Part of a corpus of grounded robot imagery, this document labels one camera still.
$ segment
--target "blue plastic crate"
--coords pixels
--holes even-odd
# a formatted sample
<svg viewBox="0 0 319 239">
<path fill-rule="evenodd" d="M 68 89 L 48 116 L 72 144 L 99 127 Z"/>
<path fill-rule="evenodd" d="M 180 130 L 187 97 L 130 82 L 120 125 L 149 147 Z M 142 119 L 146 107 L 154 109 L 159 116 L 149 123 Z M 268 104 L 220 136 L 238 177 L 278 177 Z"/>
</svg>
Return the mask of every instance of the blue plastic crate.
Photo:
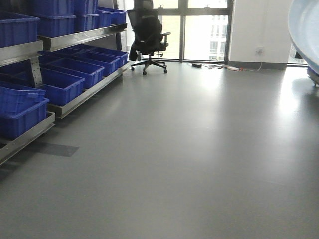
<svg viewBox="0 0 319 239">
<path fill-rule="evenodd" d="M 46 118 L 48 99 L 12 116 L 0 117 L 0 135 L 8 139 L 16 139 Z"/>
<path fill-rule="evenodd" d="M 120 25 L 126 22 L 126 11 L 107 8 L 107 7 L 98 7 L 98 10 L 108 11 L 112 13 L 111 24 Z"/>
<path fill-rule="evenodd" d="M 19 74 L 22 71 L 25 71 L 25 67 L 24 64 L 20 62 L 0 67 L 0 73 L 4 73 L 11 76 Z"/>
<path fill-rule="evenodd" d="M 40 17 L 39 35 L 58 37 L 74 33 L 74 19 L 76 16 Z"/>
<path fill-rule="evenodd" d="M 74 15 L 74 0 L 28 0 L 28 11 L 41 17 Z"/>
<path fill-rule="evenodd" d="M 0 115 L 11 116 L 41 102 L 45 90 L 0 82 Z"/>
<path fill-rule="evenodd" d="M 46 56 L 59 57 L 59 58 L 66 58 L 66 57 L 73 56 L 79 52 L 83 52 L 83 50 L 77 50 L 73 48 L 64 48 L 64 49 L 53 51 L 53 52 L 40 51 L 40 54 L 46 55 Z"/>
<path fill-rule="evenodd" d="M 127 52 L 124 52 L 124 51 L 117 51 L 117 50 L 111 50 L 111 49 L 100 48 L 100 47 L 92 48 L 92 49 L 90 49 L 90 51 L 99 52 L 99 53 L 103 53 L 103 54 L 107 54 L 107 55 L 111 55 L 111 56 L 120 57 L 120 65 L 119 65 L 119 67 L 122 67 L 126 63 L 128 63 L 129 54 Z"/>
<path fill-rule="evenodd" d="M 115 70 L 117 70 L 117 63 L 119 61 L 119 59 L 116 57 L 89 51 L 80 52 L 78 54 L 75 54 L 74 57 L 92 64 L 103 66 L 103 76 L 108 76 Z"/>
<path fill-rule="evenodd" d="M 54 61 L 45 68 L 84 78 L 83 87 L 86 89 L 102 80 L 104 70 L 98 65 L 66 58 Z"/>
<path fill-rule="evenodd" d="M 38 39 L 39 18 L 0 11 L 0 48 Z"/>
<path fill-rule="evenodd" d="M 84 44 L 79 44 L 79 45 L 71 46 L 69 48 L 76 49 L 76 50 L 90 50 L 90 49 L 95 48 L 95 47 L 89 46 L 89 45 L 84 45 Z"/>
<path fill-rule="evenodd" d="M 41 68 L 42 81 L 45 97 L 50 100 L 50 103 L 63 106 L 71 100 L 79 96 L 83 91 L 84 78 L 65 74 L 58 71 L 53 71 Z M 27 80 L 28 76 L 21 73 L 17 78 Z"/>
<path fill-rule="evenodd" d="M 74 25 L 75 31 L 89 31 L 95 29 L 98 17 L 98 14 L 77 15 Z"/>
<path fill-rule="evenodd" d="M 75 0 L 74 13 L 76 15 L 96 14 L 98 0 Z"/>
<path fill-rule="evenodd" d="M 47 65 L 53 61 L 59 60 L 60 58 L 55 56 L 42 55 L 42 56 L 39 56 L 38 59 L 41 65 Z"/>
<path fill-rule="evenodd" d="M 97 21 L 97 28 L 107 27 L 111 25 L 112 13 L 109 11 L 97 10 L 99 19 Z"/>
</svg>

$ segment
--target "shelf rack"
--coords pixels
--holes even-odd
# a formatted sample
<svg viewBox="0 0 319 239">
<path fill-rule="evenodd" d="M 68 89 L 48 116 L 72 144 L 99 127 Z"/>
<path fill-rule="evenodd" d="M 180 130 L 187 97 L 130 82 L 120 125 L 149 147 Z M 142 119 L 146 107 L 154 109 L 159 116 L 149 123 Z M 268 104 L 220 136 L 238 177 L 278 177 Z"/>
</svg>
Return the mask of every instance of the shelf rack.
<svg viewBox="0 0 319 239">
<path fill-rule="evenodd" d="M 66 47 L 90 42 L 106 36 L 111 36 L 116 33 L 125 31 L 127 23 L 121 25 L 112 25 L 108 27 L 98 28 L 90 31 L 78 32 L 70 35 L 59 36 L 55 38 L 49 38 L 39 36 L 39 39 L 43 41 L 43 49 L 46 51 L 57 51 Z"/>
<path fill-rule="evenodd" d="M 37 42 L 0 48 L 0 67 L 20 61 L 29 60 L 29 71 L 33 77 L 33 84 L 35 87 L 39 87 L 42 85 L 42 77 L 41 74 L 39 74 L 40 66 L 37 57 L 40 56 L 40 54 L 38 53 L 38 51 L 60 50 L 66 47 L 90 42 L 120 33 L 122 31 L 125 31 L 126 28 L 127 23 L 121 25 L 112 25 L 110 27 L 94 29 L 91 31 L 74 33 L 56 38 L 39 36 L 39 41 Z M 0 165 L 5 163 L 21 150 L 23 150 L 26 146 L 39 138 L 42 134 L 50 130 L 54 126 L 56 117 L 64 118 L 65 116 L 67 116 L 69 113 L 71 113 L 73 110 L 87 101 L 101 89 L 110 84 L 113 80 L 121 76 L 123 72 L 129 67 L 130 63 L 119 68 L 111 75 L 103 78 L 102 81 L 100 81 L 93 87 L 86 89 L 80 96 L 78 96 L 65 106 L 61 107 L 49 104 L 47 118 L 23 135 L 21 135 L 19 138 L 13 141 L 0 138 L 0 143 L 4 145 L 4 147 L 0 147 Z"/>
<path fill-rule="evenodd" d="M 86 102 L 89 98 L 91 98 L 93 95 L 98 93 L 101 89 L 103 89 L 112 81 L 114 81 L 116 78 L 118 78 L 120 75 L 122 75 L 123 72 L 126 71 L 129 67 L 130 67 L 130 63 L 127 63 L 126 65 L 119 68 L 117 71 L 113 72 L 111 75 L 103 78 L 102 81 L 95 84 L 91 88 L 85 89 L 85 91 L 81 95 L 79 95 L 77 98 L 75 98 L 74 100 L 72 100 L 71 102 L 67 103 L 64 106 L 49 104 L 48 105 L 49 111 L 55 112 L 56 117 L 60 119 L 66 117 L 69 113 L 71 113 L 73 110 L 78 108 L 81 104 Z"/>
</svg>

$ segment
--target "shelf bracket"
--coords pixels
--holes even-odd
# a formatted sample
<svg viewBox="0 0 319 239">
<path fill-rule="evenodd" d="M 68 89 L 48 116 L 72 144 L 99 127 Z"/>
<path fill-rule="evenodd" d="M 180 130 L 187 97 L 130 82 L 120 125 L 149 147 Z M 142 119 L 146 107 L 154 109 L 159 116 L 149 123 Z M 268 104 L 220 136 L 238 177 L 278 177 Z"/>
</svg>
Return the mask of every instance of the shelf bracket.
<svg viewBox="0 0 319 239">
<path fill-rule="evenodd" d="M 36 88 L 40 88 L 43 85 L 43 82 L 39 59 L 37 57 L 34 57 L 26 60 L 24 64 L 28 74 L 28 78 L 32 79 L 30 85 Z"/>
</svg>

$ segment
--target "chair base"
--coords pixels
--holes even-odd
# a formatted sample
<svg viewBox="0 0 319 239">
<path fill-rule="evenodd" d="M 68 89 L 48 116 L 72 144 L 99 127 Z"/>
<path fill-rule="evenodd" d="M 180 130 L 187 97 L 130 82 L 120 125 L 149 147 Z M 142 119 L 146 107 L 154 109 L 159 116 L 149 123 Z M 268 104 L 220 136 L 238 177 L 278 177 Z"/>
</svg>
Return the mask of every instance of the chair base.
<svg viewBox="0 0 319 239">
<path fill-rule="evenodd" d="M 164 73 L 167 73 L 167 72 L 168 72 L 168 70 L 167 70 L 167 65 L 165 64 L 165 62 L 152 60 L 152 55 L 151 55 L 151 54 L 149 54 L 149 59 L 148 59 L 147 61 L 142 61 L 142 62 L 139 62 L 139 63 L 136 63 L 136 64 L 131 65 L 131 70 L 132 70 L 132 71 L 134 70 L 134 66 L 141 66 L 141 65 L 144 65 L 143 75 L 146 75 L 146 74 L 147 74 L 146 69 L 147 69 L 150 65 L 155 65 L 155 66 L 164 68 Z"/>
</svg>

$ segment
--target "wall outlet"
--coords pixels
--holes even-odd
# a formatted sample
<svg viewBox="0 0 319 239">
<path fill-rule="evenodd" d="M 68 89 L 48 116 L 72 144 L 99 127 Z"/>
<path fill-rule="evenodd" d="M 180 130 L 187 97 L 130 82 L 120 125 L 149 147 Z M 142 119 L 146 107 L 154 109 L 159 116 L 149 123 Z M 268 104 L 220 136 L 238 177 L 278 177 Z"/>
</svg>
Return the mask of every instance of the wall outlet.
<svg viewBox="0 0 319 239">
<path fill-rule="evenodd" d="M 256 54 L 262 55 L 264 53 L 264 47 L 263 46 L 257 46 L 256 47 Z"/>
</svg>

